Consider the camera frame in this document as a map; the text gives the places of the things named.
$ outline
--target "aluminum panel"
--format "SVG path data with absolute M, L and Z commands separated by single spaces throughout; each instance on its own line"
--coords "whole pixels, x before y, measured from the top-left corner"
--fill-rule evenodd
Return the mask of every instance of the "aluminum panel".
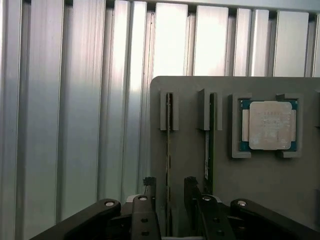
M 228 8 L 198 6 L 196 13 L 195 76 L 224 76 Z
M 128 89 L 123 146 L 122 202 L 125 202 L 130 195 L 137 194 L 146 15 L 146 2 L 132 3 L 132 33 L 129 40 Z
M 130 2 L 115 1 L 111 72 L 106 117 L 105 196 L 121 200 Z
M 308 18 L 306 12 L 278 12 L 273 76 L 304 77 Z
M 25 143 L 25 239 L 55 224 L 63 12 L 63 0 L 32 1 Z
M 64 83 L 62 220 L 97 199 L 105 11 L 104 0 L 73 1 L 71 63 Z
M 239 8 L 236 13 L 233 76 L 248 76 L 251 10 Z
M 268 35 L 268 10 L 254 10 L 251 18 L 251 36 L 250 36 L 250 54 L 249 70 L 250 77 L 267 76 L 266 56 L 267 53 L 267 35 Z
M 141 96 L 141 119 L 139 138 L 139 168 L 137 192 L 143 193 L 145 188 L 143 178 L 150 176 L 150 94 L 155 46 L 156 14 L 148 11 L 146 14 L 144 60 Z
M 22 187 L 17 185 L 21 23 L 21 1 L 0 0 L 0 239 L 6 240 L 15 239 L 16 214 L 22 210 L 17 193 Z
M 187 5 L 156 4 L 153 78 L 184 74 L 187 14 Z
M 159 0 L 147 0 L 156 3 Z M 318 0 L 161 0 L 163 3 L 190 4 L 204 6 L 223 6 L 231 8 L 292 10 L 301 12 L 320 12 Z
M 312 77 L 320 77 L 320 14 L 316 16 Z

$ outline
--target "metal wall panel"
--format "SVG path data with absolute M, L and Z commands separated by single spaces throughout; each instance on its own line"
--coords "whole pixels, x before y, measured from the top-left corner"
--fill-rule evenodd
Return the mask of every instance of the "metal wall panel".
M 121 200 L 123 176 L 130 7 L 130 2 L 115 1 L 111 72 L 107 95 L 106 159 L 101 159 L 106 161 L 106 169 L 100 172 L 105 174 L 105 196 L 117 200 Z
M 55 223 L 63 12 L 63 0 L 32 1 L 25 143 L 25 239 Z
M 22 3 L 0 1 L 0 104 L 1 104 L 1 168 L 0 168 L 0 239 L 15 238 L 16 214 L 22 210 L 17 198 L 18 107 L 20 83 L 20 49 Z
M 132 3 L 132 33 L 129 40 L 128 89 L 123 146 L 122 201 L 137 193 L 139 167 L 139 141 L 137 140 L 140 136 L 146 15 L 146 2 Z
M 307 13 L 74 0 L 63 17 L 62 0 L 24 3 L 22 15 L 20 1 L 6 3 L 1 239 L 27 239 L 96 199 L 144 191 L 154 77 L 287 75 L 291 60 L 295 75 L 320 75 L 319 17 L 308 27 Z
M 268 21 L 268 10 L 252 11 L 248 70 L 248 75 L 252 77 L 264 77 L 268 75 L 266 72 Z
M 71 63 L 64 83 L 62 219 L 97 199 L 105 11 L 104 0 L 73 1 Z
M 226 64 L 228 8 L 198 6 L 194 72 L 196 76 L 224 76 Z
M 305 12 L 277 13 L 273 76 L 305 75 L 308 18 L 309 14 Z
M 251 10 L 239 8 L 236 13 L 236 33 L 233 76 L 248 76 Z
M 148 0 L 156 3 L 159 0 Z M 230 8 L 292 10 L 299 12 L 320 12 L 318 0 L 161 0 L 163 3 L 223 6 Z

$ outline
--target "hole in bracket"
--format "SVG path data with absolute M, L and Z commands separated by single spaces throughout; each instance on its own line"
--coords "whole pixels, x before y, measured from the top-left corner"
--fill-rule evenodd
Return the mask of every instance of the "hole in bracket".
M 142 232 L 141 232 L 141 235 L 142 235 L 142 236 L 149 236 L 149 231 L 142 231 Z

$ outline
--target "corrugated metal wall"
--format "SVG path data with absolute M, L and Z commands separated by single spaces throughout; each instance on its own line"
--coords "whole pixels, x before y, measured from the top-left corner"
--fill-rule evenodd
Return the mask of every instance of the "corrugated metal wall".
M 142 192 L 154 77 L 320 77 L 306 12 L 0 0 L 0 15 L 1 240 Z

